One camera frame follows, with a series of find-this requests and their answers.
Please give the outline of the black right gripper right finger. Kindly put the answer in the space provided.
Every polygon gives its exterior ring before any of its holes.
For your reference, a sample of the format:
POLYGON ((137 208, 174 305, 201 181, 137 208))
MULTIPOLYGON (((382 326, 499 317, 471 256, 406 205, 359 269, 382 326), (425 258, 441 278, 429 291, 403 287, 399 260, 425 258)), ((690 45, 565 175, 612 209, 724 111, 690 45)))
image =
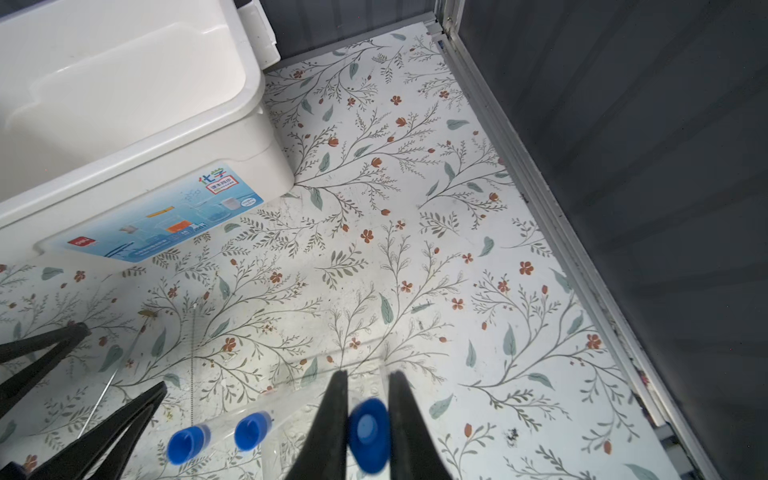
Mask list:
POLYGON ((406 375, 402 371, 390 373, 388 387, 390 478, 450 480, 406 375))

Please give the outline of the blue capped test tube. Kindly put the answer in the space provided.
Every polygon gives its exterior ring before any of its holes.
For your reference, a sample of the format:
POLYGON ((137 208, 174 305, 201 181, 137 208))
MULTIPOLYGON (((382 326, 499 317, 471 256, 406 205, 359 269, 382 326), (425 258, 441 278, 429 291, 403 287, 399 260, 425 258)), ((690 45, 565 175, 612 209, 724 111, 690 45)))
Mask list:
POLYGON ((241 451, 251 451, 278 427, 322 396, 322 388, 309 386, 270 390, 236 415, 234 442, 241 451))
POLYGON ((352 410, 347 443, 366 474, 378 474, 385 468, 391 455, 391 436, 389 413, 383 401, 372 397, 352 410))
POLYGON ((172 465, 183 465, 224 443, 234 433, 231 422, 210 420, 174 433, 168 441, 166 456, 172 465))

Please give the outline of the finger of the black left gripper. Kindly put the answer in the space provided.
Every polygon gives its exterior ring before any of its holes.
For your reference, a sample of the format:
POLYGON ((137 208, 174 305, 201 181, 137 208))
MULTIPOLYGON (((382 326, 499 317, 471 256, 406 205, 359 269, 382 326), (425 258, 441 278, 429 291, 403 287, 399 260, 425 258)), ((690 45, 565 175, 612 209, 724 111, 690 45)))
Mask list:
POLYGON ((23 478, 120 479, 166 395, 160 381, 23 478))
POLYGON ((8 414, 75 347, 91 334, 82 322, 1 345, 1 363, 44 350, 44 354, 1 382, 1 416, 8 414))

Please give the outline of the white plastic storage bin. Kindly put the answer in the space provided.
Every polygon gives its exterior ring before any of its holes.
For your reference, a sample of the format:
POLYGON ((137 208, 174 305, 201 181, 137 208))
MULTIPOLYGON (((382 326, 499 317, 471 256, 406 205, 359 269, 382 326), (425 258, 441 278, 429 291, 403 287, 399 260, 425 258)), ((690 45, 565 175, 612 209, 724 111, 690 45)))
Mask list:
POLYGON ((43 1, 1 19, 1 259, 131 265, 287 193, 257 1, 43 1))

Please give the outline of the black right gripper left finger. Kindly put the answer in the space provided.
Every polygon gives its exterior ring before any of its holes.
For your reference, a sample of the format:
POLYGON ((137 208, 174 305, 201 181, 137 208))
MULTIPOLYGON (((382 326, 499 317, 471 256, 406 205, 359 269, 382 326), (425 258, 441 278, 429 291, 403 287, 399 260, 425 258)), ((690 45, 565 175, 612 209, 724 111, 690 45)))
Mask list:
POLYGON ((348 374, 341 370, 331 376, 287 480, 346 478, 348 413, 348 374))

